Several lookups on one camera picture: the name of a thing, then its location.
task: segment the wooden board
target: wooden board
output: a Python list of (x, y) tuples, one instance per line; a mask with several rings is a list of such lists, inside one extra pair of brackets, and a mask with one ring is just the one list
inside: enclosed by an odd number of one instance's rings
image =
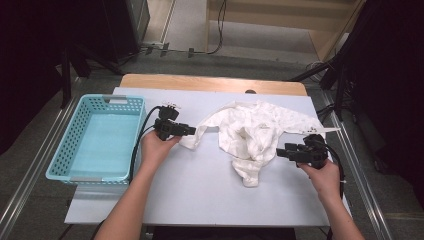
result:
[(298, 82), (184, 75), (127, 74), (122, 78), (120, 86), (130, 88), (156, 88), (235, 93), (245, 93), (247, 90), (254, 90), (259, 94), (307, 96), (305, 86)]

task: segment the wooden edge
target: wooden edge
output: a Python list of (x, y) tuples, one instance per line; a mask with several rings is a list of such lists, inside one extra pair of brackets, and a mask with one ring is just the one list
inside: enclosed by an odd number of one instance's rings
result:
[(356, 19), (364, 3), (364, 0), (356, 0), (352, 4), (346, 18), (340, 23), (337, 31), (309, 31), (309, 36), (320, 61), (328, 61), (331, 52), (336, 48), (343, 35), (349, 32), (349, 29), (353, 28), (353, 25), (355, 25)]
[(305, 86), (299, 82), (185, 75), (127, 74), (120, 87), (236, 93), (253, 90), (258, 94), (307, 96)]

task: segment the dark curtain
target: dark curtain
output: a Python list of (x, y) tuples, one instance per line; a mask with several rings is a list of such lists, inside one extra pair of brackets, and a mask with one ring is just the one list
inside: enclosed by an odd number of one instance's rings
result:
[(54, 2), (1, 2), (0, 154), (61, 87), (55, 66), (64, 35)]
[(424, 206), (424, 1), (368, 3), (380, 6), (346, 58), (354, 99), (386, 142), (376, 155)]

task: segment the metal rail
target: metal rail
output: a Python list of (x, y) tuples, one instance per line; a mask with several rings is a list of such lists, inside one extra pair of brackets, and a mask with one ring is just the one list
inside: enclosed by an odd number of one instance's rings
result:
[(77, 78), (74, 83), (74, 97), (71, 98), (69, 104), (66, 108), (61, 109), (56, 119), (47, 133), (46, 138), (44, 139), (40, 149), (38, 150), (34, 160), (32, 161), (30, 167), (28, 168), (25, 176), (23, 177), (18, 188), (9, 199), (0, 220), (0, 239), (7, 239), (12, 228), (18, 219), (26, 201), (32, 189), (34, 188), (38, 177), (40, 176), (43, 167), (48, 162), (48, 157), (54, 150), (54, 146), (59, 140), (59, 136), (63, 132), (63, 129), (66, 127), (69, 118), (74, 111), (78, 99), (79, 99), (79, 86), (81, 84), (81, 79)]
[[(322, 96), (326, 105), (333, 104), (333, 99), (329, 92), (324, 91)], [(359, 163), (358, 157), (356, 156), (344, 123), (339, 121), (334, 112), (331, 113), (331, 120), (334, 124), (334, 127), (341, 129), (340, 131), (337, 131), (337, 135), (339, 137), (340, 143), (342, 144), (343, 151), (346, 155), (355, 181), (357, 182), (359, 193), (361, 194), (362, 200), (364, 201), (365, 208), (374, 227), (374, 232), (380, 240), (392, 240), (393, 236), (380, 209), (377, 199), (371, 189), (371, 186), (368, 184), (367, 177), (362, 171), (361, 164)]]

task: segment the laundry basket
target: laundry basket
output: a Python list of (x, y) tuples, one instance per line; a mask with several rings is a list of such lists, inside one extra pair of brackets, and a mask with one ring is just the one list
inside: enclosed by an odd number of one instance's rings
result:
[(145, 118), (142, 97), (84, 95), (46, 177), (66, 184), (128, 184), (132, 151)]

